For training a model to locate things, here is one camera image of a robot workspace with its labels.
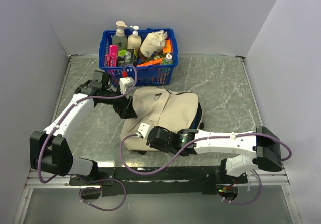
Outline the beige canvas backpack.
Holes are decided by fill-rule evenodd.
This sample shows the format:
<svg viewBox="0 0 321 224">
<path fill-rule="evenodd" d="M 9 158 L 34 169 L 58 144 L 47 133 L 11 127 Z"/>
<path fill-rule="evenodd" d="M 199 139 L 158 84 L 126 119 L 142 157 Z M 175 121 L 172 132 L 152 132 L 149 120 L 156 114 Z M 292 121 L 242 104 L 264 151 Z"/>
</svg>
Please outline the beige canvas backpack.
<svg viewBox="0 0 321 224">
<path fill-rule="evenodd" d="M 183 129 L 202 129 L 202 108 L 198 96 L 192 92 L 173 92 L 156 87 L 143 87 L 133 95 L 133 108 L 137 118 L 126 119 L 120 139 L 136 134 L 140 123 L 163 127 L 177 133 Z M 178 150 L 187 141 L 180 140 Z M 131 151 L 159 151 L 147 145 L 147 139 L 131 137 L 124 142 Z"/>
</svg>

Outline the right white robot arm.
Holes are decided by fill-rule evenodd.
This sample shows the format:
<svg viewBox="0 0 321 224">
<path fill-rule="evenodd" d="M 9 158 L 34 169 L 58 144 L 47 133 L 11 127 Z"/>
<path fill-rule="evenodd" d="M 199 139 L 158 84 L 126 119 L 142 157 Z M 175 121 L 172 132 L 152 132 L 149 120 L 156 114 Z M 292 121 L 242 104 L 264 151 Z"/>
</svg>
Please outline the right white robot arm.
<svg viewBox="0 0 321 224">
<path fill-rule="evenodd" d="M 148 127 L 141 134 L 149 147 L 174 155 L 233 154 L 233 158 L 221 162 L 219 177 L 225 183 L 250 170 L 282 170 L 281 141 L 265 127 L 243 133 L 200 129 L 181 129 L 175 133 L 162 127 Z"/>
</svg>

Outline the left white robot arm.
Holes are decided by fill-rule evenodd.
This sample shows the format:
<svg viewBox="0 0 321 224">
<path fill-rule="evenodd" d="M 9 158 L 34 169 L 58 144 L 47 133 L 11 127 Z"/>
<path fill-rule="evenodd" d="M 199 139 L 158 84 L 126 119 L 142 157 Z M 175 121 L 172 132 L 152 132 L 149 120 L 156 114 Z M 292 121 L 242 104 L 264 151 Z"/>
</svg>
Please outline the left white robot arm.
<svg viewBox="0 0 321 224">
<path fill-rule="evenodd" d="M 78 86 L 74 95 L 61 114 L 43 131 L 33 131 L 30 135 L 30 165 L 45 184 L 42 173 L 54 176 L 80 175 L 86 184 L 95 184 L 99 179 L 99 167 L 96 161 L 73 156 L 68 142 L 85 116 L 98 104 L 111 105 L 122 119 L 136 118 L 133 109 L 133 91 L 138 80 L 134 77 L 121 78 L 119 88 L 113 91 L 109 87 L 110 75 L 95 71 L 93 78 Z"/>
</svg>

